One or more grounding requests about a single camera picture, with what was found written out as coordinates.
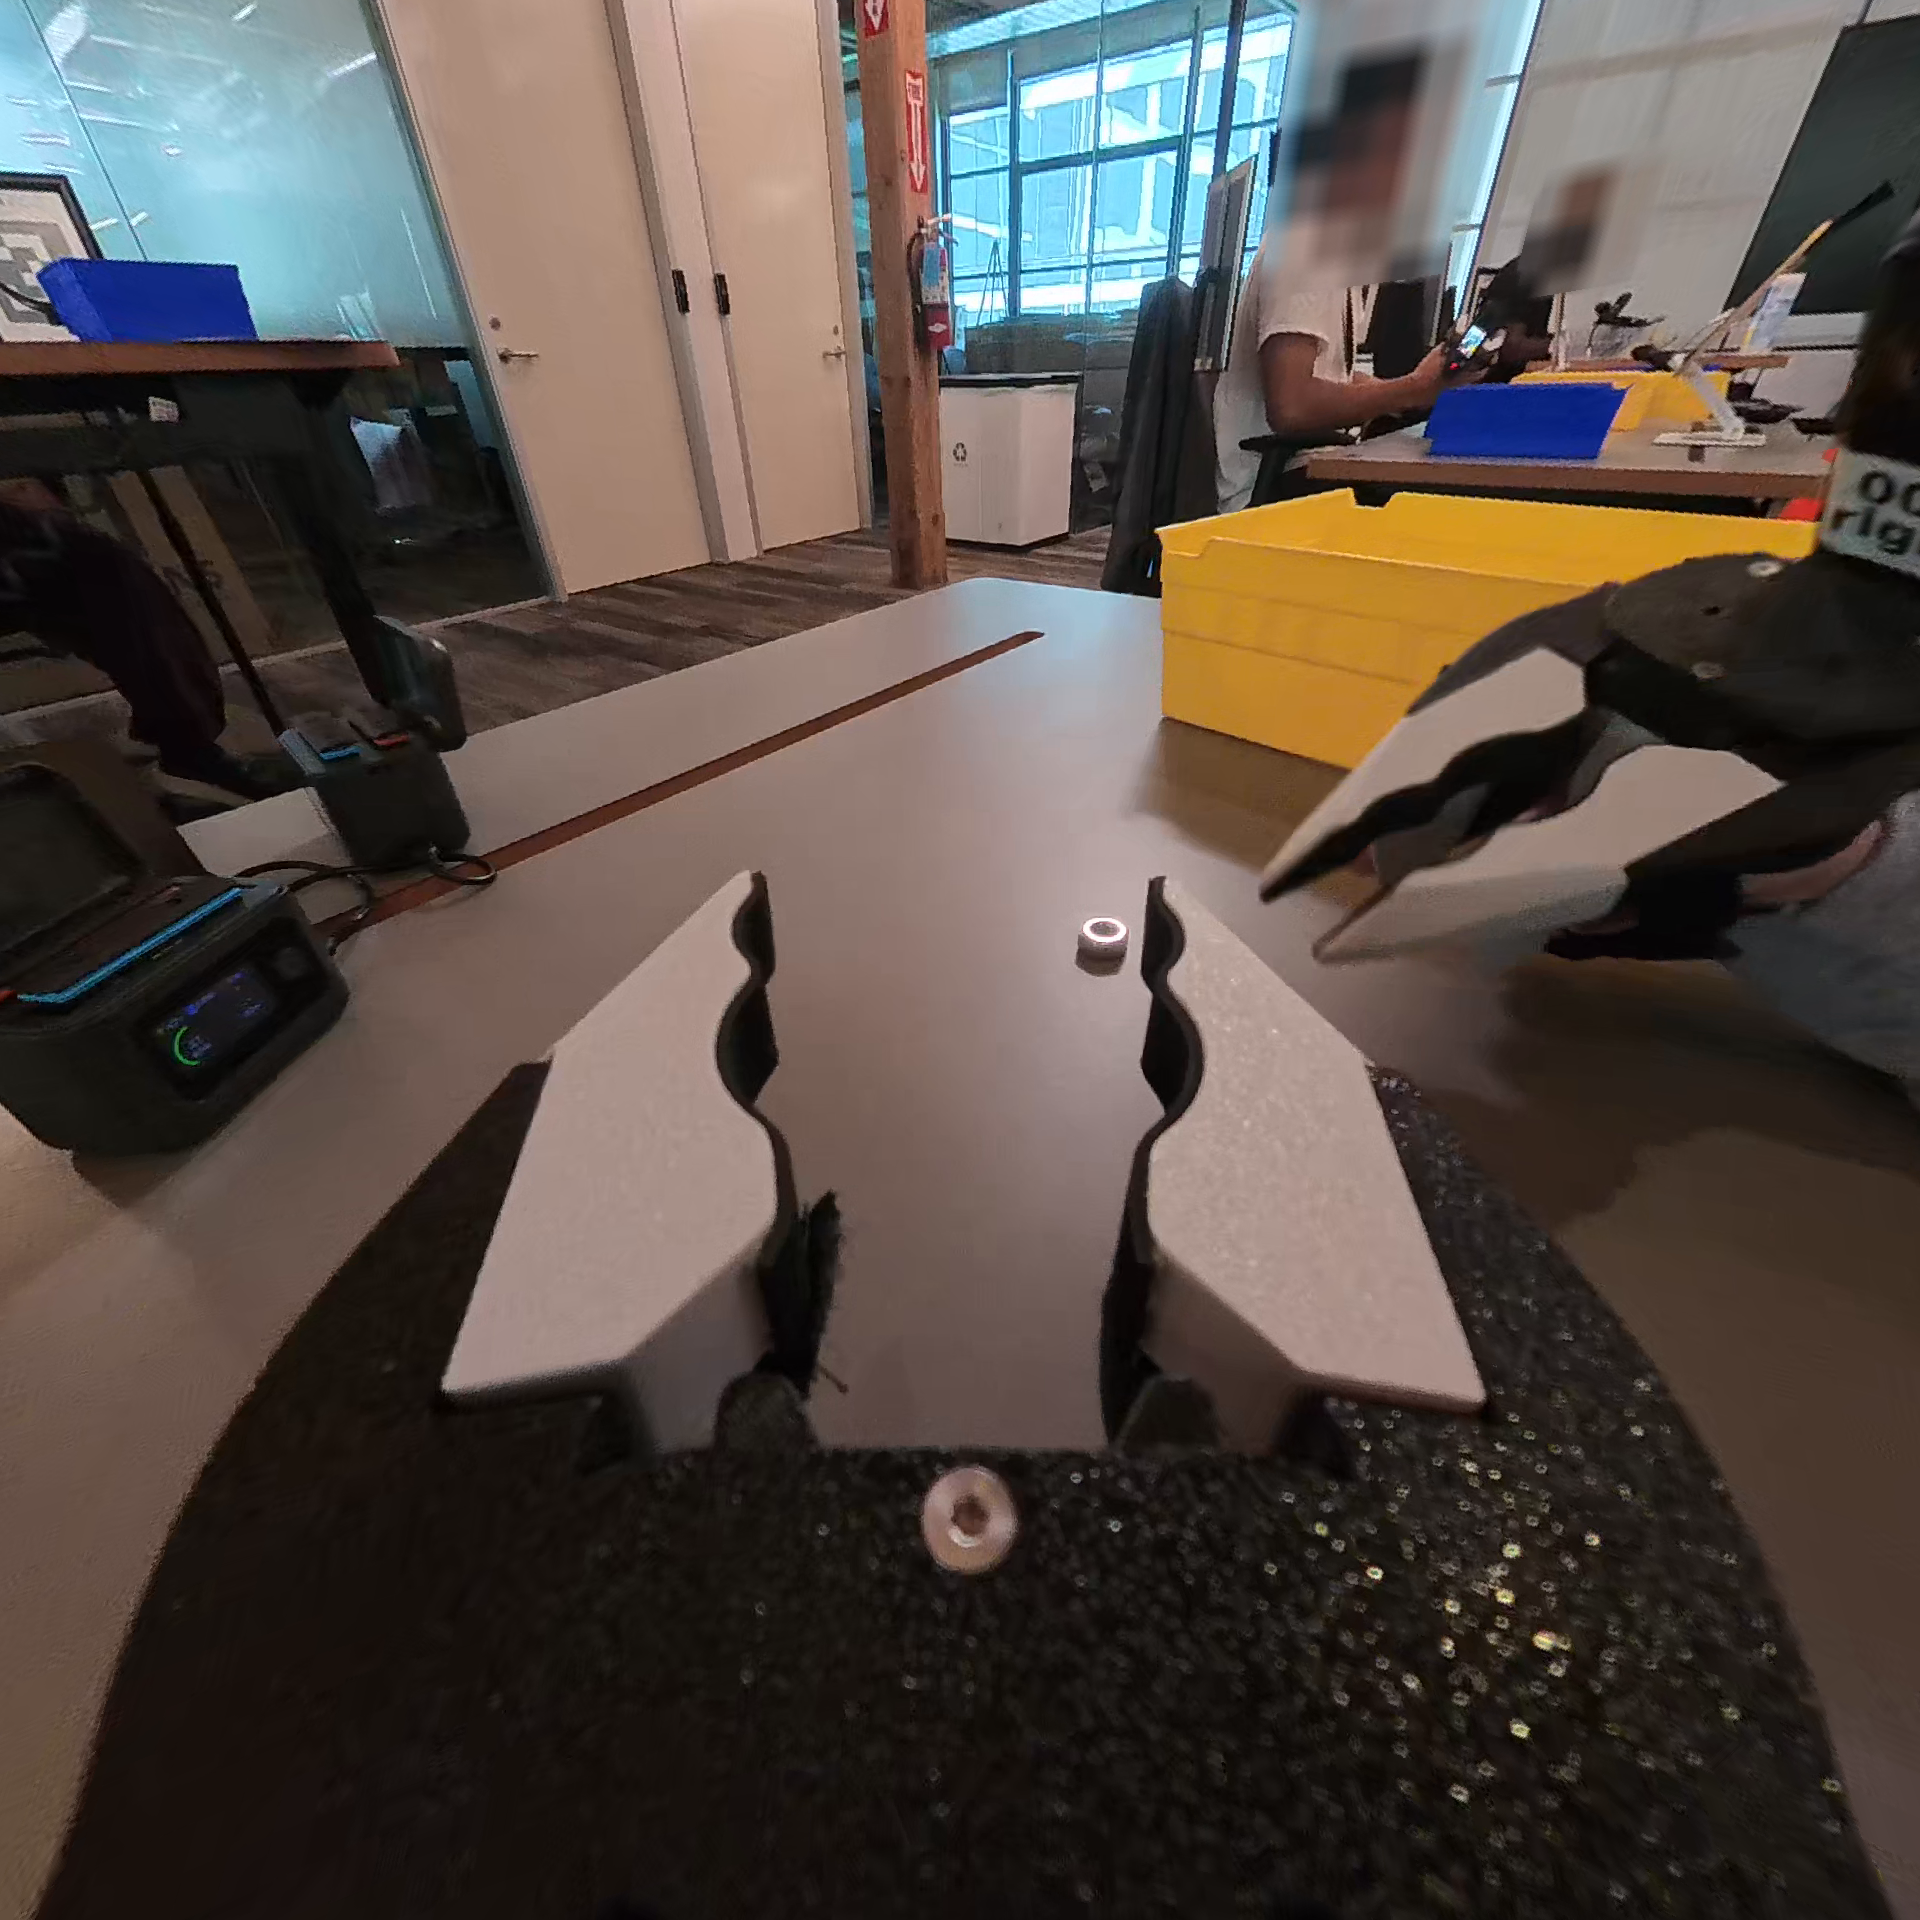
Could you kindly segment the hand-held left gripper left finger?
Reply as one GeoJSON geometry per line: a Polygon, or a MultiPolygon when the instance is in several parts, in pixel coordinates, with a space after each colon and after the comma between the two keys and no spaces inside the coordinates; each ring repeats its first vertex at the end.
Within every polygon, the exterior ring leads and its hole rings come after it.
{"type": "Polygon", "coordinates": [[[797,1221],[759,1110],[774,965],[766,877],[740,871],[549,1051],[446,1403],[600,1398],[653,1451],[712,1443],[776,1348],[766,1274],[797,1221]]]}

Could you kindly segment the large yellow plastic bin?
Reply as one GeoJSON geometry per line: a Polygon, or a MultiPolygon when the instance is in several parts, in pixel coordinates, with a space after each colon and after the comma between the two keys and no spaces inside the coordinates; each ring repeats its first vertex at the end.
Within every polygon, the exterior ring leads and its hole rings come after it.
{"type": "Polygon", "coordinates": [[[1348,770],[1511,619],[1684,560],[1801,560],[1814,525],[1334,488],[1159,541],[1166,718],[1348,770]]]}

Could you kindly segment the person's right forearm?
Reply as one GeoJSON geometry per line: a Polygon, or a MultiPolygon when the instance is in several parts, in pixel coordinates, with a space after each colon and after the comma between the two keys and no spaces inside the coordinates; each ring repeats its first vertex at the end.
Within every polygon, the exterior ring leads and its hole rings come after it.
{"type": "Polygon", "coordinates": [[[1830,892],[1745,914],[1731,942],[1727,968],[1779,1012],[1917,1100],[1916,813],[1885,815],[1830,892]]]}

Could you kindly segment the paper sign on white stand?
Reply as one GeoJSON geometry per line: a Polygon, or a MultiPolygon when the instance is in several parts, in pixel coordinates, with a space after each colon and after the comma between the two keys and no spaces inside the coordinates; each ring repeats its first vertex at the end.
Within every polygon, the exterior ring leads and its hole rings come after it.
{"type": "Polygon", "coordinates": [[[1645,365],[1679,379],[1683,387],[1692,391],[1695,402],[1708,410],[1704,423],[1695,423],[1676,434],[1663,434],[1659,437],[1659,443],[1700,447],[1745,447],[1751,443],[1763,440],[1763,432],[1742,421],[1734,405],[1719,389],[1715,389],[1708,374],[1710,349],[1724,348],[1727,336],[1743,331],[1745,324],[1765,307],[1765,299],[1769,298],[1774,283],[1799,274],[1824,237],[1859,222],[1860,218],[1865,218],[1865,212],[1887,203],[1891,198],[1893,184],[1891,180],[1881,180],[1859,203],[1849,205],[1845,212],[1830,218],[1828,222],[1816,223],[1766,277],[1763,277],[1749,290],[1749,294],[1740,303],[1724,309],[1697,333],[1687,339],[1683,348],[1669,349],[1640,346],[1635,349],[1637,365],[1645,365]]]}

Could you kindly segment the small yellow plastic bin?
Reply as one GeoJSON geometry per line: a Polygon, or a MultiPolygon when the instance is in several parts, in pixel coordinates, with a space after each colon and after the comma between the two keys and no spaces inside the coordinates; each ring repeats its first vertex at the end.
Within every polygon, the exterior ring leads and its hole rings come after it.
{"type": "Polygon", "coordinates": [[[1567,367],[1523,373],[1515,387],[1523,389],[1601,389],[1621,391],[1613,424],[1616,434],[1661,434],[1720,429],[1719,406],[1725,402],[1731,378],[1720,370],[1678,374],[1655,367],[1567,367]]]}

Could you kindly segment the blue plastic bin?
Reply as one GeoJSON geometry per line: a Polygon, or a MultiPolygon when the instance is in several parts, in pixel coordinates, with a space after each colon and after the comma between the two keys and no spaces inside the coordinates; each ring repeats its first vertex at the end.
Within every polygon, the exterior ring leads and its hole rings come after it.
{"type": "Polygon", "coordinates": [[[254,343],[238,268],[229,263],[69,256],[39,268],[55,319],[85,346],[254,343]]]}
{"type": "Polygon", "coordinates": [[[1512,379],[1446,391],[1424,439],[1433,460],[1587,464],[1613,432],[1628,389],[1609,379],[1512,379]]]}

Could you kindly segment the black jacket on chair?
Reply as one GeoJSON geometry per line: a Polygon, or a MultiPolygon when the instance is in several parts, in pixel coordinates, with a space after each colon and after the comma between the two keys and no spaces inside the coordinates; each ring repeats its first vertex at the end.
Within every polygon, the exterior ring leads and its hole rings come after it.
{"type": "Polygon", "coordinates": [[[1199,294],[1181,279],[1143,292],[1119,402],[1103,592],[1161,596],[1161,530],[1216,514],[1211,402],[1196,373],[1197,319],[1199,294]]]}

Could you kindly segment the black battery charger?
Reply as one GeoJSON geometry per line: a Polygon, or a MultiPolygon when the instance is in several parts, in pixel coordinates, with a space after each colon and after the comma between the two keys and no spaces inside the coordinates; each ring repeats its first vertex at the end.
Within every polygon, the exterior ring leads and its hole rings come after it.
{"type": "Polygon", "coordinates": [[[467,856],[471,827],[446,766],[468,739],[449,652],[380,615],[375,655],[388,701],[301,712],[276,740],[357,869],[467,856]]]}

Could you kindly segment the large black monitor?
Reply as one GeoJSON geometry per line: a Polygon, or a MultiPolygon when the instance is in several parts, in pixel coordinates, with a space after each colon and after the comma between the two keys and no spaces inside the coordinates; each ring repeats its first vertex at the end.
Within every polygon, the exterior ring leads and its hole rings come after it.
{"type": "Polygon", "coordinates": [[[1887,196],[1837,223],[1804,263],[1787,340],[1839,336],[1865,310],[1879,263],[1917,203],[1917,14],[1871,6],[1845,30],[1814,84],[1781,179],[1763,210],[1727,299],[1743,299],[1789,244],[1839,218],[1870,189],[1887,196]]]}

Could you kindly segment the black portable power station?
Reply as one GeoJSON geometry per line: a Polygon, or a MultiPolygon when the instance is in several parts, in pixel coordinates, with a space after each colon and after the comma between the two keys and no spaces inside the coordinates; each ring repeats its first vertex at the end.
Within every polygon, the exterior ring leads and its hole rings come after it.
{"type": "Polygon", "coordinates": [[[110,750],[3,766],[3,1103],[75,1157],[217,1133],[340,1019],[347,982],[276,877],[208,871],[110,750]]]}

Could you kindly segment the white recycling bin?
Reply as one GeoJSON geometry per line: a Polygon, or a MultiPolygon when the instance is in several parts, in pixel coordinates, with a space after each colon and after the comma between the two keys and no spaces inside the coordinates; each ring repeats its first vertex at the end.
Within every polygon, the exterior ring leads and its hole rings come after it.
{"type": "Polygon", "coordinates": [[[1029,548],[1071,519],[1077,374],[953,374],[940,383],[950,543],[1029,548]]]}

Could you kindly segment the grey computer monitor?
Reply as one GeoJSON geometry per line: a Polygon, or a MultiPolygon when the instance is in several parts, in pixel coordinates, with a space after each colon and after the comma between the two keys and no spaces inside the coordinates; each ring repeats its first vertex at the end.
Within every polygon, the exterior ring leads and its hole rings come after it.
{"type": "Polygon", "coordinates": [[[1259,159],[1247,158],[1206,187],[1201,247],[1192,277],[1196,373],[1211,374],[1228,363],[1257,184],[1259,159]]]}

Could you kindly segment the dark cloth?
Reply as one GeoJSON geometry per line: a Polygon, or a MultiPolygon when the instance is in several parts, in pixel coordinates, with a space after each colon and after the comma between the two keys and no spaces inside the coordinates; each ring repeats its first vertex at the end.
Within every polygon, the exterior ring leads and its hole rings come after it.
{"type": "Polygon", "coordinates": [[[3,503],[5,632],[28,632],[104,674],[129,739],[165,775],[239,790],[224,750],[219,664],[158,572],[78,519],[3,503]]]}

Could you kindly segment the white door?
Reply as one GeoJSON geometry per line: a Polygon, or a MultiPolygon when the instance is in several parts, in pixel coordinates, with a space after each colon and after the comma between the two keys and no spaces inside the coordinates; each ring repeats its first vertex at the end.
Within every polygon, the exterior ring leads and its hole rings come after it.
{"type": "Polygon", "coordinates": [[[677,3],[673,20],[757,546],[838,538],[871,477],[825,10],[677,3]]]}
{"type": "Polygon", "coordinates": [[[608,5],[376,14],[556,589],[709,563],[608,5]]]}

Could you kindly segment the framed black-white tag poster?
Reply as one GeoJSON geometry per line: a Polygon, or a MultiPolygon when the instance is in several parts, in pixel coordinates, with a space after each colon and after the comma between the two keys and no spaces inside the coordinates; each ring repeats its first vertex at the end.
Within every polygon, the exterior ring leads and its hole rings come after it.
{"type": "Polygon", "coordinates": [[[70,346],[40,286],[40,270],[75,256],[100,259],[75,187],[59,174],[3,174],[3,340],[70,346]]]}

